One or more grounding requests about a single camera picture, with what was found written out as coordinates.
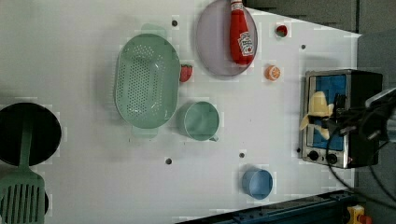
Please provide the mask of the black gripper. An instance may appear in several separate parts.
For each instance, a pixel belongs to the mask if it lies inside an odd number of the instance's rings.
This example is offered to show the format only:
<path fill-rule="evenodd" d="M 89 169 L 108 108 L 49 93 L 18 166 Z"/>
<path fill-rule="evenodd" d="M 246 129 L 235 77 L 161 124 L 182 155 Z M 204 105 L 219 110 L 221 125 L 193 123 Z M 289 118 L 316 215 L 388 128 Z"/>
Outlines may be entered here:
<path fill-rule="evenodd" d="M 339 116 L 346 108 L 346 96 L 336 93 L 333 100 L 333 115 Z M 395 139 L 395 102 L 374 103 L 358 116 L 341 122 L 323 119 L 320 125 L 323 134 L 338 133 L 345 135 L 356 133 L 364 140 Z"/>

